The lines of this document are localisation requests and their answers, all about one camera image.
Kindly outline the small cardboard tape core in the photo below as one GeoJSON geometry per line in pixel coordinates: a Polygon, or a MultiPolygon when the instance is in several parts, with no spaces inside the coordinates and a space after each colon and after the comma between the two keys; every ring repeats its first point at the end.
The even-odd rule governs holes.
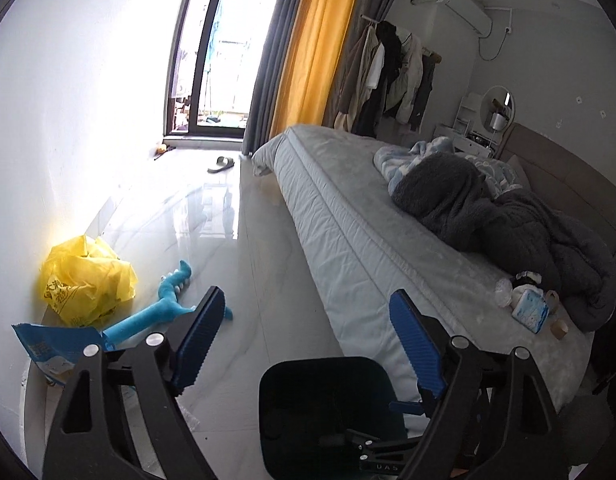
{"type": "Polygon", "coordinates": [[[550,324],[550,332],[557,340],[563,340],[569,333],[568,324],[561,318],[558,318],[550,324]]]}

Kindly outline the blue tissue pack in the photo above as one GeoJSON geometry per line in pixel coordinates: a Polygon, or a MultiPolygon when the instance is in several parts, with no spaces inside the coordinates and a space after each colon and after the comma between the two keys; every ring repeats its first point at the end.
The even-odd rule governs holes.
{"type": "Polygon", "coordinates": [[[539,334],[550,314],[544,298],[534,290],[525,290],[512,311],[515,320],[524,325],[532,334],[539,334]]]}

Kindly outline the clear plastic wrap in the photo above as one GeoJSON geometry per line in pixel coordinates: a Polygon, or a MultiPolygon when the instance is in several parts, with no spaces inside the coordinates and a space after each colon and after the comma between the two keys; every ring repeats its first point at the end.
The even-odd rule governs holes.
{"type": "Polygon", "coordinates": [[[512,303],[513,285],[508,278],[501,278],[494,286],[494,302],[498,308],[508,308],[512,303]]]}

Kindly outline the blue white snack bag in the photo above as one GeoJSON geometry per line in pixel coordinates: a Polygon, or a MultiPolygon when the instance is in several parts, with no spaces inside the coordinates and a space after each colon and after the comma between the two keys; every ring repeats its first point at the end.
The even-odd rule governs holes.
{"type": "Polygon", "coordinates": [[[54,384],[64,386],[74,367],[84,356],[84,348],[97,344],[114,350],[94,327],[61,327],[20,323],[12,326],[15,335],[40,372],[54,384]]]}

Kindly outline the blue plush dinosaur toy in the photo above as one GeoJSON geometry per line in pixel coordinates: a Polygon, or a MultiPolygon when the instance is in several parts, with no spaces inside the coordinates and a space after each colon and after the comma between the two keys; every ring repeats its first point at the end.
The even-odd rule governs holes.
{"type": "Polygon", "coordinates": [[[157,289],[157,301],[133,313],[102,331],[105,348],[115,349],[124,341],[136,336],[152,326],[170,323],[181,315],[195,312],[197,307],[182,307],[179,294],[192,278],[192,268],[185,260],[179,262],[177,270],[164,275],[157,289]]]}

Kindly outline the yellow plastic bag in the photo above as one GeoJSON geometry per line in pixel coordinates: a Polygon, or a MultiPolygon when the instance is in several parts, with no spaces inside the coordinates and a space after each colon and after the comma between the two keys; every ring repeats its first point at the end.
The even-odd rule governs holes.
{"type": "Polygon", "coordinates": [[[86,234],[53,246],[42,263],[41,300],[70,327],[88,326],[136,296],[138,277],[100,238],[86,234]]]}

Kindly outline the grey quilted bed mattress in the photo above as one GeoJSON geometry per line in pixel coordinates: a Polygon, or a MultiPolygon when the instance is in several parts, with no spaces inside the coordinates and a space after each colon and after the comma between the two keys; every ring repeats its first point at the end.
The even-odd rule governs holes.
{"type": "Polygon", "coordinates": [[[400,401],[418,401],[417,378],[389,318],[404,289],[422,313],[478,348],[530,350],[555,408],[583,382],[593,337],[571,327],[558,340],[532,334],[496,304],[504,272],[443,243],[399,209],[373,158],[381,142],[311,125],[287,128],[253,154],[258,176],[274,174],[291,213],[329,324],[345,356],[384,367],[400,401]]]}

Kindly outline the blue white patterned duvet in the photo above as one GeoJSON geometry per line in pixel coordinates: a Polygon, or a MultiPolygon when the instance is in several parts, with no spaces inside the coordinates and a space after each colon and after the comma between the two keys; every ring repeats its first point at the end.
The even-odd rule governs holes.
{"type": "Polygon", "coordinates": [[[390,196],[410,188],[431,188],[443,179],[453,183],[465,178],[469,184],[482,182],[492,198],[513,190],[531,190],[524,170],[498,159],[460,153],[447,136],[417,141],[411,148],[378,148],[373,163],[387,181],[390,196]]]}

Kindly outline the white dressing table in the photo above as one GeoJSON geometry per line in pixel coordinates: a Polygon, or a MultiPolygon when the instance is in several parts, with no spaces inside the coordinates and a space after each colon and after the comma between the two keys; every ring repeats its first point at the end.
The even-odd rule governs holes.
{"type": "Polygon", "coordinates": [[[455,151],[480,157],[493,158],[496,142],[481,123],[482,95],[469,92],[460,100],[451,125],[435,125],[433,138],[447,136],[453,141],[455,151]]]}

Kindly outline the round vanity mirror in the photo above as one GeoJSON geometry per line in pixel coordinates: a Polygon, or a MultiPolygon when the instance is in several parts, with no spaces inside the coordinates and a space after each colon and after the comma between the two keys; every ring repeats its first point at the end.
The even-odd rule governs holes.
{"type": "Polygon", "coordinates": [[[513,94],[503,86],[493,86],[482,96],[479,117],[489,133],[502,133],[513,122],[515,112],[513,94]]]}

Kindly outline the clothes rack with garments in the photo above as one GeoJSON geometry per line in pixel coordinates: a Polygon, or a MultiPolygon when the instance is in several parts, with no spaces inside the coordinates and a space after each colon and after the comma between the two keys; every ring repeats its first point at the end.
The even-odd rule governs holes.
{"type": "Polygon", "coordinates": [[[419,36],[364,15],[361,38],[345,65],[333,127],[377,139],[388,129],[414,133],[423,123],[442,57],[419,36]]]}

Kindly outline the grey curtain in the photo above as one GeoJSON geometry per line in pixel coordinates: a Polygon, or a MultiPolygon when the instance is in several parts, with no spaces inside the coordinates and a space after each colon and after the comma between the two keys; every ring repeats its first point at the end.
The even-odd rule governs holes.
{"type": "Polygon", "coordinates": [[[242,154],[250,156],[268,141],[283,68],[300,0],[276,0],[251,97],[242,154]]]}

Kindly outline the dark framed window door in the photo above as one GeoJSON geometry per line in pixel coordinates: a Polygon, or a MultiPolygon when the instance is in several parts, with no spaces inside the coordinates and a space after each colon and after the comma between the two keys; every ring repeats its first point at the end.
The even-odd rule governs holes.
{"type": "Polygon", "coordinates": [[[241,141],[277,0],[181,0],[165,138],[241,141]]]}

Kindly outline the white air conditioner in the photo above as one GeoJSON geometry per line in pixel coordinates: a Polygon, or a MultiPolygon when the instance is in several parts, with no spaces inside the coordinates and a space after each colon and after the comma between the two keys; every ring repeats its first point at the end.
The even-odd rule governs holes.
{"type": "Polygon", "coordinates": [[[410,0],[412,6],[420,6],[424,3],[436,3],[445,6],[455,14],[472,30],[478,37],[488,37],[492,32],[492,20],[482,6],[476,0],[410,0]]]}

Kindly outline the yellow curtain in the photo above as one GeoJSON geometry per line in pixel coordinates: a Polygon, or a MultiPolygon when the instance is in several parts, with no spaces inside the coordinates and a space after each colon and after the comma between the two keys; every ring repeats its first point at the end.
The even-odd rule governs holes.
{"type": "Polygon", "coordinates": [[[321,124],[354,6],[355,0],[299,1],[270,138],[296,124],[321,124]]]}

